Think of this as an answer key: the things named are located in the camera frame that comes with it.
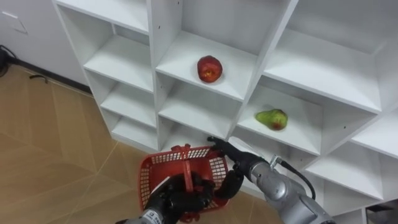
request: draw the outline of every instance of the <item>plastic basket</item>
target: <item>plastic basket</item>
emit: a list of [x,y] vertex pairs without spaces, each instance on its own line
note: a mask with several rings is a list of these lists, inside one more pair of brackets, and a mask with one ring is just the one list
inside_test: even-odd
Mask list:
[[[193,191],[191,171],[194,171],[202,179],[212,180],[216,187],[221,184],[228,172],[228,166],[224,157],[218,157],[218,153],[210,150],[210,146],[191,148],[185,146],[174,146],[169,152],[151,154],[141,162],[138,189],[141,210],[148,202],[150,193],[166,177],[184,173],[187,192]],[[221,209],[229,200],[213,198],[213,201],[201,213]],[[181,222],[189,223],[199,220],[200,215],[189,213],[180,219]]]

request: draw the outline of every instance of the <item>floor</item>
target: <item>floor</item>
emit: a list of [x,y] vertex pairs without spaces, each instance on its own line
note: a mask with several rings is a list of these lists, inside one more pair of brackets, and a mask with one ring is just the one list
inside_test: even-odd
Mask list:
[[[0,78],[0,223],[112,224],[140,215],[137,169],[145,154],[111,139],[94,99],[29,80]],[[263,200],[239,193],[198,223],[280,223]]]

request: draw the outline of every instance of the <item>apple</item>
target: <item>apple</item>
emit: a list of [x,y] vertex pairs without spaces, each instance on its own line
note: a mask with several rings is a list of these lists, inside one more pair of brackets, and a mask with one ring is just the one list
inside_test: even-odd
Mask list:
[[213,83],[223,73],[223,66],[217,58],[207,55],[198,62],[198,74],[200,80],[206,83]]

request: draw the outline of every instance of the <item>black cable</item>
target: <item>black cable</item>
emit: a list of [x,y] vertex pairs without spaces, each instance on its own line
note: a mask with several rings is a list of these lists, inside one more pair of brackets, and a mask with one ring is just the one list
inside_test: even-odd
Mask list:
[[304,177],[303,174],[301,174],[299,171],[297,171],[297,169],[294,169],[294,167],[292,167],[290,164],[288,164],[286,161],[282,160],[282,162],[280,163],[280,165],[282,167],[285,167],[286,169],[288,169],[289,171],[293,172],[295,175],[297,175],[298,177],[300,177],[310,188],[311,190],[311,194],[312,194],[312,199],[315,200],[315,198],[317,197],[317,195],[315,194],[315,189],[313,188],[311,182]]
[[15,59],[18,59],[18,57],[17,57],[10,49],[8,49],[6,46],[0,45],[0,49],[7,50],[7,52],[8,52],[9,54],[11,54]]
[[[0,49],[4,49],[9,55],[13,56],[15,59],[18,59],[18,57],[10,49],[8,49],[6,46],[0,45]],[[5,64],[4,69],[0,71],[0,78],[5,76],[5,74],[9,70],[9,67],[10,66],[8,64]]]

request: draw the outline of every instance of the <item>green pear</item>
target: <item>green pear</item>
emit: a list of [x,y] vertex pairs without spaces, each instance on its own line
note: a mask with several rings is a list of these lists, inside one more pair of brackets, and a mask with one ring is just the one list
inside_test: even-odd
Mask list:
[[262,111],[256,114],[256,120],[273,131],[280,131],[287,126],[287,114],[279,109]]

